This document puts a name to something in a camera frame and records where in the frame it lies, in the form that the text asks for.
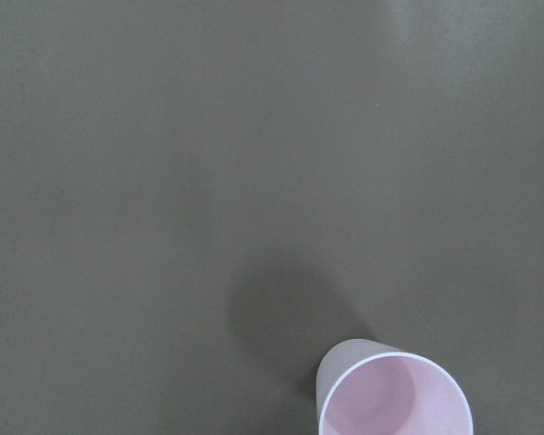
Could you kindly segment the pink plastic cup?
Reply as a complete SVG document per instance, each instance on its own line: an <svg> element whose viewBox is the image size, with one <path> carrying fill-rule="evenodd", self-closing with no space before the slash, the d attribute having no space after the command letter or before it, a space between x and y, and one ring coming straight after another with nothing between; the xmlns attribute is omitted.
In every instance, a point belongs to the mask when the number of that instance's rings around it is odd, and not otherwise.
<svg viewBox="0 0 544 435"><path fill-rule="evenodd" d="M472 434L470 405L439 364L392 346L350 339L316 372L319 434Z"/></svg>

